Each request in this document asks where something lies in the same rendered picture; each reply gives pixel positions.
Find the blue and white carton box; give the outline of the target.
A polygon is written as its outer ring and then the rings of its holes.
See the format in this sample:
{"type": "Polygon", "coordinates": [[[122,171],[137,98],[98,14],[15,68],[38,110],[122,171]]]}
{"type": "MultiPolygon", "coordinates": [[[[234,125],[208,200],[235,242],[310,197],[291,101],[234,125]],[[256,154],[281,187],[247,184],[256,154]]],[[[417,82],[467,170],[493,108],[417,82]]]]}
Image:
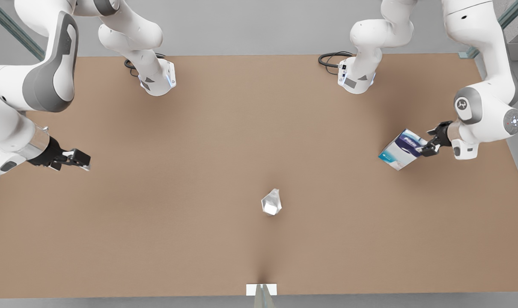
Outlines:
{"type": "Polygon", "coordinates": [[[422,147],[426,144],[427,140],[409,129],[404,129],[384,148],[378,158],[393,169],[401,170],[422,155],[422,147]]]}

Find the small white crumpled packet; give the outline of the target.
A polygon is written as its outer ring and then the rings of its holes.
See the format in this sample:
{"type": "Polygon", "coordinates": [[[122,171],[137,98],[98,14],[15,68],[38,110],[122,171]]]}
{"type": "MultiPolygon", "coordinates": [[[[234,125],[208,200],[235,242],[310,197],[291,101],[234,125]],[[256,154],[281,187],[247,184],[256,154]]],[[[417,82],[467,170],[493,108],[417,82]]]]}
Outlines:
{"type": "Polygon", "coordinates": [[[262,211],[267,215],[277,215],[282,209],[280,191],[273,189],[261,200],[262,211]]]}

